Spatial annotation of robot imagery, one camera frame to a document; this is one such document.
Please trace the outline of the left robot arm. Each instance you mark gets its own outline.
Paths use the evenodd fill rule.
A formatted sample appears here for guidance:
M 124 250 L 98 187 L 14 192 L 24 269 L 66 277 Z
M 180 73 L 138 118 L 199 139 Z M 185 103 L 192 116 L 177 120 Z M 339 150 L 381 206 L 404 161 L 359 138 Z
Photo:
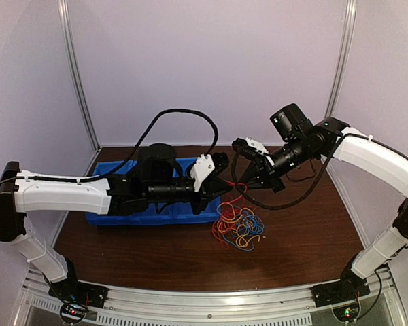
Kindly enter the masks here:
M 219 178 L 228 168 L 226 153 L 202 154 L 188 168 L 177 161 L 174 147 L 155 143 L 138 151 L 124 174 L 114 168 L 94 177 L 39 175 L 8 162 L 0 179 L 0 242 L 16 245 L 51 288 L 70 302 L 84 296 L 73 263 L 49 247 L 27 218 L 31 211 L 82 211 L 106 216 L 144 212 L 151 204 L 190 204 L 198 215 L 231 190 Z

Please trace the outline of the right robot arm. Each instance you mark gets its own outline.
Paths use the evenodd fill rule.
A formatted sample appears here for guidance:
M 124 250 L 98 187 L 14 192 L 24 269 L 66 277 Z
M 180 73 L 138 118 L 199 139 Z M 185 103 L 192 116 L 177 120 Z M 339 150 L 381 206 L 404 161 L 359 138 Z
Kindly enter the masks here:
M 298 105 L 286 105 L 271 118 L 284 146 L 269 153 L 250 137 L 232 143 L 237 156 L 250 161 L 236 182 L 256 189 L 284 188 L 281 177 L 312 158 L 336 159 L 355 166 L 396 189 L 404 201 L 392 225 L 359 252 L 330 285 L 339 299 L 357 293 L 368 276 L 408 246 L 408 156 L 333 117 L 312 124 Z

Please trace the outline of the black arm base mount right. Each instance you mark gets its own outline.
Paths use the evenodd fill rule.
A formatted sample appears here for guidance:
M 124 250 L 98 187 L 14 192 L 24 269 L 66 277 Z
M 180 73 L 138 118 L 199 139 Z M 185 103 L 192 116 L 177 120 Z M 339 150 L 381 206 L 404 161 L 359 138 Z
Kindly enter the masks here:
M 370 289 L 364 283 L 353 285 L 349 281 L 338 280 L 315 285 L 311 288 L 311 293 L 316 307 L 319 308 L 355 300 L 357 297 L 370 294 Z

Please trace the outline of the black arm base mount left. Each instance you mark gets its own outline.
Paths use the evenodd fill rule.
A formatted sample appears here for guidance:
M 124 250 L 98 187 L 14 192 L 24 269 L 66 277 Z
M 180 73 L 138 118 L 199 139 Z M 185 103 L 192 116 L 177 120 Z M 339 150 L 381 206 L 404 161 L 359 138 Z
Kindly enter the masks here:
M 63 303 L 77 304 L 84 308 L 103 308 L 107 299 L 108 288 L 80 282 L 76 286 L 53 283 L 50 285 L 48 294 L 58 298 Z

